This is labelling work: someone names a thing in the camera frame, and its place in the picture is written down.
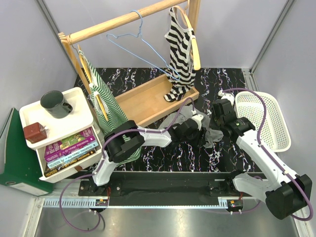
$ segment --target striped clothing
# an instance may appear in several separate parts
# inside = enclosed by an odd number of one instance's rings
[[[106,135],[109,132],[111,132],[113,129],[127,122],[128,119],[126,115],[124,114],[124,112],[122,111],[122,109],[120,108],[119,104],[117,103],[116,99],[114,98],[108,86],[101,79],[96,69],[90,64],[90,62],[87,60],[87,58],[85,57],[82,51],[79,50],[79,54],[82,55],[83,59],[87,62],[87,65],[90,69],[90,73],[91,73],[91,77],[93,81],[93,83],[89,84],[89,87],[91,90],[90,98],[93,103],[95,112],[97,114],[99,125],[104,135]],[[99,94],[101,97],[101,100],[106,110],[109,121],[106,121],[101,111],[101,108],[98,105],[98,102],[96,100],[97,94]],[[127,138],[125,135],[123,135],[123,138],[125,141],[130,140],[130,138]],[[140,153],[141,153],[141,148],[135,151],[127,160],[121,162],[118,165],[138,159],[140,156]]]
[[[174,8],[170,9],[171,26],[165,38],[170,43],[170,67],[179,74],[180,80],[168,77],[172,83],[171,91],[164,95],[168,102],[179,101],[183,95],[194,86],[196,72],[193,69],[193,60],[190,56],[191,40],[195,37],[193,28],[183,29],[174,13]],[[179,76],[171,69],[166,70],[175,78]]]

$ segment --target mug handle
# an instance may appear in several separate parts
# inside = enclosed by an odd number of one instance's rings
[[[64,102],[63,106],[66,108],[68,113],[70,113],[73,110],[73,107],[70,104],[68,104],[67,102]]]

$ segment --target perforated basket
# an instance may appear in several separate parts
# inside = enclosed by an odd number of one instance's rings
[[[291,138],[277,100],[264,92],[257,92],[267,106],[267,117],[261,131],[261,139],[274,152],[284,152],[291,146]],[[263,119],[263,105],[261,101],[252,93],[244,91],[237,94],[235,98],[235,111],[237,117],[248,118],[256,127]]]

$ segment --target wooden hanger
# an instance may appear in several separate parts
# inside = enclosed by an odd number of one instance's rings
[[[79,58],[80,58],[80,61],[81,61],[82,66],[83,66],[84,72],[85,72],[85,74],[86,74],[87,77],[88,77],[89,83],[92,83],[92,77],[91,77],[90,69],[89,69],[89,67],[88,67],[88,65],[87,65],[87,62],[85,61],[85,59],[82,57],[81,54],[79,54]],[[107,113],[106,113],[105,108],[104,108],[104,106],[103,106],[103,103],[102,103],[102,100],[101,100],[100,95],[96,95],[95,98],[97,99],[97,102],[98,102],[98,104],[99,104],[99,107],[101,108],[101,111],[102,111],[102,113],[103,113],[103,115],[104,115],[106,121],[109,121],[108,116],[107,116]]]
[[[189,7],[189,4],[190,4],[190,0],[188,0],[188,5],[184,8],[185,10]],[[188,28],[192,28],[191,23],[190,23],[190,21],[188,19],[188,16],[185,13],[185,11],[179,6],[174,6],[174,7],[179,9],[179,11],[181,12],[181,18],[182,18],[184,24]],[[199,58],[197,39],[196,38],[192,38],[191,44],[192,44],[192,53],[193,53],[193,68],[194,68],[194,70],[197,71],[197,70],[201,69],[201,61],[200,61],[200,58]]]

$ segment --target clothes hanger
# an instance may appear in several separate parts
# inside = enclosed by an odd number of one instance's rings
[[[188,28],[192,28],[190,20],[186,14],[186,10],[188,9],[190,5],[190,0],[188,0],[188,4],[187,6],[184,8],[185,10],[183,10],[180,6],[174,6],[175,8],[179,9],[180,13],[181,13],[181,18],[183,23],[188,27]],[[199,58],[199,52],[198,52],[198,43],[197,43],[197,39],[195,37],[192,38],[191,40],[191,44],[192,44],[192,53],[193,53],[193,68],[194,70],[200,70],[201,69],[201,61]]]
[[[81,61],[81,64],[82,64],[82,66],[83,66],[84,72],[85,72],[85,74],[87,75],[87,78],[88,78],[89,83],[93,83],[92,77],[91,77],[91,73],[90,73],[90,69],[89,69],[89,67],[88,67],[88,65],[87,65],[87,62],[85,61],[85,59],[82,57],[81,54],[78,53],[78,55],[79,55],[79,59],[80,59],[80,61]],[[103,106],[103,103],[102,103],[102,101],[101,101],[100,95],[99,95],[99,94],[96,95],[95,98],[97,99],[97,102],[98,102],[98,104],[99,104],[99,107],[101,108],[101,111],[102,111],[102,113],[103,113],[103,115],[104,115],[106,121],[109,121],[108,116],[107,116],[107,113],[105,112],[105,108],[104,108],[104,106]]]
[[[107,39],[108,39],[110,42],[112,42],[113,44],[115,44],[116,46],[118,46],[118,47],[120,47],[121,49],[125,50],[126,52],[128,52],[128,53],[134,55],[135,57],[137,57],[137,58],[143,60],[144,62],[146,62],[146,63],[152,65],[153,67],[159,69],[160,71],[166,73],[167,76],[173,78],[174,80],[179,80],[179,79],[180,79],[180,76],[179,76],[178,72],[177,72],[174,68],[172,68],[171,66],[167,65],[167,62],[163,59],[163,57],[160,56],[159,53],[158,53],[147,41],[145,41],[145,40],[143,39],[143,35],[142,35],[143,17],[141,16],[141,14],[140,14],[138,11],[136,11],[136,10],[133,10],[133,11],[136,12],[136,13],[139,15],[140,19],[141,19],[141,23],[140,23],[140,26],[139,26],[138,34],[137,34],[137,35],[134,35],[134,34],[131,34],[131,33],[127,33],[127,34],[118,35],[118,36],[115,36],[115,35],[113,35],[113,34],[107,34],[107,35],[106,35]],[[126,48],[120,46],[119,44],[115,43],[114,41],[112,41],[111,39],[109,39],[109,36],[113,36],[113,37],[116,38],[116,39],[118,39],[119,37],[123,37],[123,36],[133,36],[133,37],[135,37],[135,38],[140,37],[140,39],[141,39],[145,44],[147,44],[147,45],[162,59],[162,61],[163,61],[163,62],[165,63],[165,65],[166,65],[166,67],[175,72],[175,74],[178,76],[178,78],[175,78],[175,77],[174,77],[173,75],[171,75],[170,73],[164,71],[163,69],[161,69],[161,68],[155,66],[154,64],[148,62],[147,60],[141,58],[140,56],[138,56],[138,55],[136,55],[136,54],[130,52],[128,49],[126,49]]]

